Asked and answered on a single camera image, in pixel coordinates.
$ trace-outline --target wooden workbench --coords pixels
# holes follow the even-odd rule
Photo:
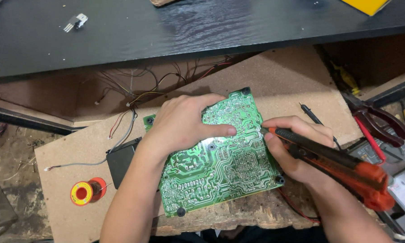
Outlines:
[[[340,144],[361,137],[346,103],[318,55],[309,46],[261,53],[144,104],[136,111],[138,118],[127,140],[145,134],[142,118],[156,113],[165,100],[181,94],[218,92],[227,95],[246,86],[250,86],[256,106],[265,119],[298,115],[311,122],[298,104],[302,102],[312,108],[325,125],[333,128]],[[102,160],[105,151],[127,129],[126,124],[130,122],[131,113],[124,116],[113,139],[107,140],[116,118],[117,116],[106,119],[35,151],[55,242],[88,243],[98,239],[103,218],[116,190],[110,186],[106,195],[98,202],[77,207],[69,198],[72,185],[95,176],[104,178],[107,183],[112,182],[107,163],[98,166],[69,166],[48,172],[42,169],[65,163],[96,163]],[[314,215],[311,197],[302,185],[287,179],[285,191],[305,213]],[[160,202],[154,211],[157,215],[162,214]],[[182,218],[167,219],[165,215],[161,215],[154,219],[152,233],[174,235],[182,231],[207,228],[234,229],[237,225],[259,225],[264,228],[293,225],[303,228],[310,227],[311,223],[292,212],[280,195],[271,190],[191,211]]]

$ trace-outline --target person's right hand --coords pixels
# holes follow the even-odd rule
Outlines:
[[[334,145],[333,130],[331,128],[319,124],[307,123],[298,116],[272,118],[264,121],[261,126],[265,128],[289,128],[293,132],[325,146],[333,147]],[[264,136],[264,140],[270,153],[277,160],[283,171],[292,179],[308,185],[332,180],[328,175],[320,172],[302,160],[294,159],[285,149],[281,140],[272,133],[267,133]]]

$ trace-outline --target red solder spool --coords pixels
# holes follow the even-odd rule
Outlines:
[[[96,202],[101,199],[107,191],[107,183],[95,177],[88,182],[80,181],[73,185],[70,190],[70,200],[77,206],[85,206],[89,202]]]

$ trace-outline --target green circuit board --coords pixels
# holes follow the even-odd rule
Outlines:
[[[155,118],[144,118],[146,132]],[[203,110],[203,123],[231,124],[237,135],[209,138],[170,154],[159,183],[165,215],[183,216],[185,212],[283,185],[277,163],[259,133],[262,121],[249,87]]]

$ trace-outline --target grey cable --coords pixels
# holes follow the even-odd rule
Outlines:
[[[117,147],[119,144],[121,144],[121,143],[125,140],[125,138],[130,134],[130,132],[131,132],[131,130],[132,130],[132,126],[133,126],[133,124],[134,124],[134,121],[135,121],[136,117],[137,117],[137,115],[136,115],[135,109],[133,109],[133,110],[132,110],[132,120],[131,120],[131,122],[130,122],[130,125],[129,125],[129,127],[128,127],[126,133],[125,133],[125,134],[123,135],[123,137],[109,150],[108,153],[111,153],[111,152],[113,151],[113,149],[114,149],[115,147]],[[48,171],[48,170],[51,170],[51,169],[53,169],[53,168],[66,167],[66,166],[72,166],[72,165],[88,165],[88,166],[100,165],[100,164],[102,164],[102,163],[105,162],[105,161],[107,161],[107,158],[105,158],[105,159],[103,159],[103,160],[101,160],[101,161],[99,161],[99,162],[97,162],[97,163],[70,163],[70,164],[64,164],[64,165],[58,165],[58,166],[50,166],[50,167],[47,167],[47,168],[44,169],[44,170],[45,170],[45,171]]]

